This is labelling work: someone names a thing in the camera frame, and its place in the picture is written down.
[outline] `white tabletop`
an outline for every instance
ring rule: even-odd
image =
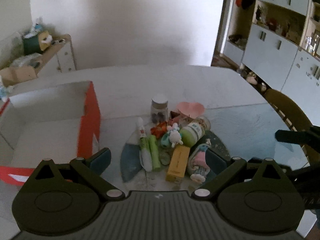
[[[211,130],[231,156],[247,160],[252,156],[272,157],[294,169],[307,162],[299,146],[275,140],[274,133],[287,129],[286,125],[251,85],[226,68],[158,65],[85,69],[18,84],[13,94],[83,80],[93,81],[97,95],[103,119],[100,147],[109,147],[112,152],[112,162],[102,177],[125,193],[129,190],[193,191],[198,187],[187,179],[181,185],[165,181],[166,167],[159,173],[146,174],[141,170],[132,181],[122,182],[122,148],[136,130],[137,116],[143,116],[148,122],[151,99],[157,93],[168,97],[171,110],[181,101],[203,104],[207,109],[205,115],[212,123]]]

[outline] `white lid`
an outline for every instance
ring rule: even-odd
[[[166,96],[164,94],[157,94],[152,101],[154,101],[157,104],[167,104],[168,103],[168,99],[166,98]]]

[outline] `tube of glue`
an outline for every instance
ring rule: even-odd
[[[137,120],[138,133],[140,136],[140,163],[141,166],[147,171],[152,171],[152,158],[148,143],[148,138],[146,130],[143,126],[143,120],[141,117],[138,117]]]

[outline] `ribbed gray panel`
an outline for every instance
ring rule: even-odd
[[[222,220],[210,202],[185,191],[133,191],[124,201],[108,203],[94,223],[76,233],[45,237],[22,232],[14,240],[301,240],[296,232],[250,235]]]

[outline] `brown chair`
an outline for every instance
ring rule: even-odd
[[[281,92],[268,89],[264,94],[264,97],[282,117],[282,120],[284,120],[289,129],[295,131],[308,130],[312,125],[300,107]],[[312,149],[309,145],[301,145],[301,147],[310,164],[320,161],[320,154]]]

